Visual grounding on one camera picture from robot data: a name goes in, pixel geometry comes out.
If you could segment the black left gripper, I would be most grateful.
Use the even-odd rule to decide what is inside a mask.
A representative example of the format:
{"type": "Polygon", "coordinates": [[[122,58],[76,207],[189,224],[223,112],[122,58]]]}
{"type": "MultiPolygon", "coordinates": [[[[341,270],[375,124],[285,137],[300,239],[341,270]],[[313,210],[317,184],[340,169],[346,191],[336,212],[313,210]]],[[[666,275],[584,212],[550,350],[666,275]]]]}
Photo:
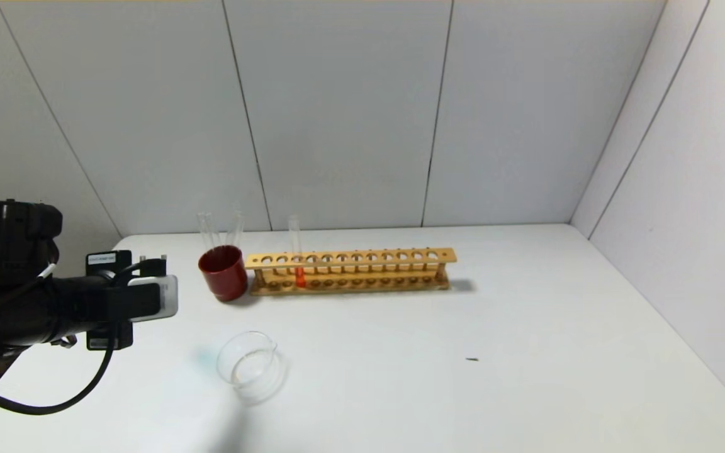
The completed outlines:
{"type": "MultiPolygon", "coordinates": [[[[111,286],[118,271],[132,263],[129,250],[112,250],[86,256],[86,275],[68,280],[64,285],[57,280],[61,290],[59,324],[53,332],[53,344],[71,348],[77,344],[78,333],[86,336],[88,350],[106,350],[109,327],[93,315],[97,303],[103,300],[104,289],[111,286]]],[[[166,276],[167,256],[148,258],[139,256],[132,265],[132,275],[166,276]]]]}

